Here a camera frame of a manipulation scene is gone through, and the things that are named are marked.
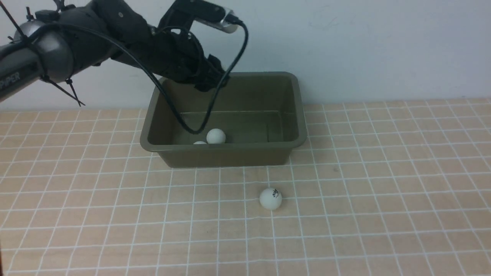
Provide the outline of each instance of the bin rim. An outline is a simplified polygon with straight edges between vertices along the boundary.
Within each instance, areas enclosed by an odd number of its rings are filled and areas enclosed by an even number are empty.
[[[230,74],[230,77],[242,77],[242,76],[256,76],[261,74],[262,76],[288,76],[292,81],[292,87],[295,97],[295,109],[297,110],[297,122],[299,136],[293,141],[283,142],[259,142],[259,143],[234,143],[234,144],[201,144],[201,145],[154,145],[148,141],[150,134],[150,128],[152,126],[153,114],[157,108],[157,101],[160,97],[160,91],[155,87],[150,104],[148,107],[147,115],[143,124],[143,128],[140,135],[140,145],[148,152],[184,152],[189,151],[192,146],[193,151],[207,151],[207,150],[236,150],[237,146],[241,149],[284,149],[284,148],[298,148],[307,141],[307,127],[305,122],[305,114],[303,110],[303,104],[300,94],[300,85],[298,78],[290,72],[234,72]],[[159,81],[163,83],[166,78],[161,78]]]

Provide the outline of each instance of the olive green container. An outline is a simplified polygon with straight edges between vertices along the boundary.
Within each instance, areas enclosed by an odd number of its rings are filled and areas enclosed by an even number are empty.
[[[162,83],[187,124],[197,129],[211,93],[170,80]],[[225,144],[194,145],[206,141],[206,134],[214,128],[225,132]],[[206,130],[199,135],[189,134],[179,125],[155,89],[140,144],[149,152],[157,152],[172,168],[267,166],[287,163],[292,150],[306,139],[297,78],[286,72],[260,72],[231,74]]]

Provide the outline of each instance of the white wall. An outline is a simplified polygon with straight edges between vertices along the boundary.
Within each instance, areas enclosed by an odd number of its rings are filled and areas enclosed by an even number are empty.
[[[4,0],[24,21],[25,6],[51,0]],[[67,0],[83,5],[88,0]],[[172,0],[127,0],[157,25]],[[250,44],[236,71],[289,71],[305,102],[490,96],[490,0],[214,0],[249,26]],[[13,26],[0,15],[0,43]],[[195,24],[205,50],[228,66],[243,34]],[[137,69],[107,61],[74,77],[90,108],[145,107],[153,86]],[[0,104],[5,109],[66,109],[76,103],[35,83]]]

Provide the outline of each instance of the black wire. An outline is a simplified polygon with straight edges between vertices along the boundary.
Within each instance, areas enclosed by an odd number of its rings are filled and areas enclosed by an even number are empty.
[[[133,59],[137,64],[138,66],[145,72],[145,74],[150,78],[150,80],[155,84],[155,86],[159,89],[160,93],[162,94],[162,96],[164,97],[165,101],[167,102],[167,104],[169,105],[169,108],[170,110],[172,111],[172,113],[174,114],[174,116],[176,117],[177,121],[179,122],[179,124],[189,133],[191,134],[200,134],[203,132],[203,130],[206,128],[206,125],[208,124],[208,121],[210,119],[210,116],[211,116],[211,112],[213,110],[213,107],[215,105],[215,102],[217,100],[217,97],[218,97],[218,94],[221,90],[221,88],[223,87],[224,85],[224,82],[225,80],[229,77],[230,73],[232,72],[232,70],[234,69],[234,67],[237,65],[237,63],[239,62],[239,60],[241,59],[242,55],[244,54],[244,51],[246,50],[246,47],[247,47],[247,43],[249,41],[249,31],[247,29],[247,26],[242,22],[242,21],[239,21],[237,22],[238,25],[240,25],[243,29],[244,29],[244,33],[245,33],[245,37],[244,37],[244,43],[241,47],[241,50],[239,51],[239,53],[237,54],[237,56],[235,57],[235,59],[233,60],[232,64],[229,66],[229,68],[227,69],[227,71],[223,74],[221,80],[219,81],[216,89],[215,89],[215,92],[213,93],[213,96],[212,96],[212,99],[208,105],[208,109],[206,111],[206,115],[205,115],[205,118],[201,124],[201,126],[199,127],[198,130],[193,130],[192,128],[190,128],[186,122],[184,121],[184,119],[182,118],[181,114],[177,111],[174,103],[172,102],[172,99],[169,97],[169,95],[167,94],[167,92],[165,91],[165,89],[163,88],[162,84],[157,80],[157,78],[155,78],[155,76],[150,72],[150,70],[148,70],[148,68],[141,63],[141,61],[134,55],[132,54],[124,45],[122,45],[119,41],[103,34],[103,33],[100,33],[100,32],[97,32],[97,31],[94,31],[92,29],[89,29],[89,28],[84,28],[84,27],[80,27],[80,26],[75,26],[75,25],[69,25],[69,24],[59,24],[59,23],[53,23],[53,24],[47,24],[47,25],[44,25],[42,27],[40,27],[38,30],[36,30],[31,36],[28,37],[28,40],[22,42],[22,43],[18,43],[18,44],[14,44],[6,49],[4,49],[4,51],[0,52],[0,60],[7,56],[8,54],[11,54],[15,51],[18,51],[20,49],[23,49],[26,47],[26,44],[27,43],[31,43],[32,41],[34,41],[37,37],[39,37],[40,35],[44,34],[45,32],[47,32],[48,30],[50,29],[54,29],[54,28],[58,28],[58,29],[61,29],[62,27],[67,29],[67,30],[74,30],[74,31],[80,31],[80,32],[84,32],[84,33],[88,33],[88,34],[91,34],[91,35],[94,35],[94,36],[97,36],[99,38],[102,38],[110,43],[112,43],[113,45],[115,45],[117,48],[119,48],[122,52],[124,52],[125,54],[127,54],[129,57],[131,57],[131,59]]]
[[[63,93],[65,93],[67,96],[69,96],[70,98],[76,100],[77,103],[79,104],[79,106],[85,106],[85,104],[79,100],[79,98],[77,97],[76,94],[75,94],[75,96],[73,96],[72,94],[68,93],[68,91],[66,91],[65,89],[63,89],[63,87],[59,86],[57,83],[53,82],[49,78],[41,78],[41,80],[44,81],[44,82],[46,82],[46,83],[52,84],[54,87],[58,88]]]
[[[65,7],[65,0],[53,0],[56,5],[56,12],[59,12],[62,8]]]
[[[111,37],[109,37],[109,36],[107,36],[107,35],[105,35],[103,33],[99,33],[97,31],[94,31],[92,29],[88,29],[88,28],[84,28],[84,27],[80,27],[80,26],[75,26],[75,25],[69,25],[69,24],[57,24],[57,25],[60,26],[60,27],[65,28],[67,30],[80,31],[80,32],[92,34],[92,35],[98,36],[98,37],[100,37],[102,39],[105,39],[108,42],[110,42],[113,45],[115,45],[117,48],[119,48],[122,52],[124,52],[125,54],[127,54],[129,57],[131,57],[138,64],[138,66],[145,72],[145,74],[152,80],[152,82],[155,84],[155,86],[159,89],[160,93],[165,98],[165,101],[167,101],[167,104],[169,105],[170,110],[172,111],[172,113],[176,117],[176,119],[179,122],[179,124],[187,132],[189,132],[191,134],[200,134],[205,129],[205,127],[208,124],[208,121],[210,119],[210,115],[211,115],[211,112],[213,110],[213,106],[215,105],[215,101],[216,101],[216,99],[218,97],[218,93],[219,93],[220,89],[222,88],[225,80],[230,75],[230,72],[232,72],[232,70],[234,69],[235,65],[237,65],[237,63],[241,59],[244,51],[246,50],[247,43],[249,41],[249,32],[247,30],[247,27],[246,27],[246,25],[244,23],[240,22],[238,25],[240,25],[244,29],[244,32],[245,32],[245,38],[244,38],[244,43],[242,45],[242,48],[239,51],[239,54],[237,55],[237,57],[234,59],[234,61],[232,62],[232,64],[228,68],[228,70],[222,76],[220,82],[218,83],[217,88],[216,88],[216,90],[215,90],[215,92],[213,94],[212,100],[211,100],[211,102],[210,102],[210,104],[208,106],[208,110],[206,111],[206,115],[205,115],[205,118],[203,120],[203,123],[201,124],[201,126],[200,126],[200,128],[198,130],[194,130],[194,129],[190,128],[186,124],[186,122],[182,118],[181,114],[177,111],[176,107],[174,106],[174,104],[172,102],[172,99],[169,97],[169,95],[167,94],[167,92],[165,91],[165,89],[162,87],[162,84],[157,80],[157,78],[155,78],[155,76],[150,72],[150,70],[148,70],[148,68],[145,65],[143,65],[141,63],[141,61],[135,55],[133,55],[128,49],[126,49],[126,47],[124,45],[122,45],[119,41],[114,40],[113,38],[111,38]]]
[[[12,17],[12,15],[10,14],[10,12],[8,12],[7,8],[2,3],[1,0],[0,0],[0,7],[2,8],[3,12],[7,15],[7,17],[10,19],[10,21],[12,22],[12,24],[14,24],[15,28],[17,29],[17,31],[19,32],[19,34],[22,36],[22,38],[26,38],[26,35],[22,31],[21,27],[17,24],[17,22],[15,22],[15,19]]]
[[[213,106],[215,105],[215,101],[217,100],[217,97],[218,97],[218,93],[220,92],[220,89],[222,88],[225,80],[228,78],[228,76],[230,75],[230,73],[234,69],[235,65],[237,65],[237,63],[241,59],[242,55],[246,51],[247,43],[249,42],[249,30],[247,29],[247,26],[245,25],[245,23],[242,21],[238,22],[237,25],[241,26],[244,29],[244,34],[245,34],[244,35],[244,43],[242,44],[242,47],[241,47],[239,53],[237,54],[237,56],[235,57],[234,61],[230,64],[230,66],[228,67],[225,74],[223,74],[223,76],[221,77],[221,80],[218,83],[217,88],[215,90],[215,93],[213,94],[212,100],[210,101],[210,104],[208,106],[208,110],[206,111],[205,119],[203,120],[201,127],[198,129],[198,131],[199,131],[198,134],[203,132],[203,130],[206,127],[206,124],[208,124],[208,120],[210,119],[211,112],[213,110]]]

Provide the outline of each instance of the wire connector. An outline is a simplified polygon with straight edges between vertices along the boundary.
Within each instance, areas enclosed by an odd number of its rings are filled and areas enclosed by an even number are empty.
[[[228,14],[225,17],[225,21],[229,22],[230,24],[234,24],[234,25],[243,24],[242,20],[240,20],[237,16],[235,16],[233,14]]]

